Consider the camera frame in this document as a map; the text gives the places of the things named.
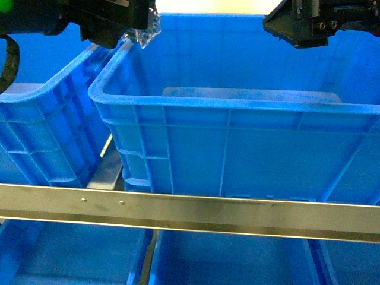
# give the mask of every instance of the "black mechanical part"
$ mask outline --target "black mechanical part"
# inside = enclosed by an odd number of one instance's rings
[[[81,27],[81,40],[115,48],[130,29],[148,28],[155,0],[14,0],[8,12],[0,12],[0,36],[7,41],[0,94],[14,81],[20,63],[18,45],[8,34],[60,34],[69,23]]]
[[[380,36],[377,1],[283,0],[263,19],[264,30],[298,49],[326,46],[339,30]]]
[[[49,33],[63,17],[64,1],[14,0],[10,12],[0,12],[0,34]]]
[[[20,49],[18,44],[9,36],[0,36],[7,41],[7,56],[0,76],[0,94],[11,86],[16,79],[20,64]]]

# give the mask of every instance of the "screw head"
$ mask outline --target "screw head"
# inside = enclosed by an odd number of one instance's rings
[[[324,31],[326,29],[326,24],[324,22],[322,22],[321,24],[319,24],[319,29],[321,31]]]
[[[335,30],[337,27],[338,27],[338,22],[336,22],[336,21],[332,21],[332,22],[331,22],[331,28],[332,28],[333,30]]]

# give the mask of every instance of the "metal rail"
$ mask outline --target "metal rail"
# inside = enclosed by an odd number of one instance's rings
[[[89,184],[101,190],[0,184],[0,217],[380,243],[380,207],[109,191],[119,159],[111,142]]]

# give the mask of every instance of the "screw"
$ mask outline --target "screw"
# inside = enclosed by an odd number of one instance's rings
[[[333,30],[335,30],[337,27],[338,27],[338,22],[336,22],[336,21],[332,21],[332,22],[331,22],[331,28],[332,28]]]
[[[128,7],[129,6],[129,1],[128,0],[119,0],[119,3],[120,3],[120,5],[122,5],[124,7]]]
[[[324,31],[326,29],[326,24],[324,22],[322,22],[321,24],[319,24],[319,29],[321,31]]]

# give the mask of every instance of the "blue plastic crate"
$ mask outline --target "blue plastic crate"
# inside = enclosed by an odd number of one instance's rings
[[[377,204],[380,39],[296,50],[261,20],[163,15],[145,50],[112,58],[89,93],[126,189]]]
[[[0,285],[137,285],[151,230],[8,220]]]
[[[324,242],[161,231],[149,285],[338,285],[325,254]]]
[[[115,50],[85,49],[77,26],[15,39],[20,72],[0,96],[0,183],[85,187],[110,133],[88,87]]]

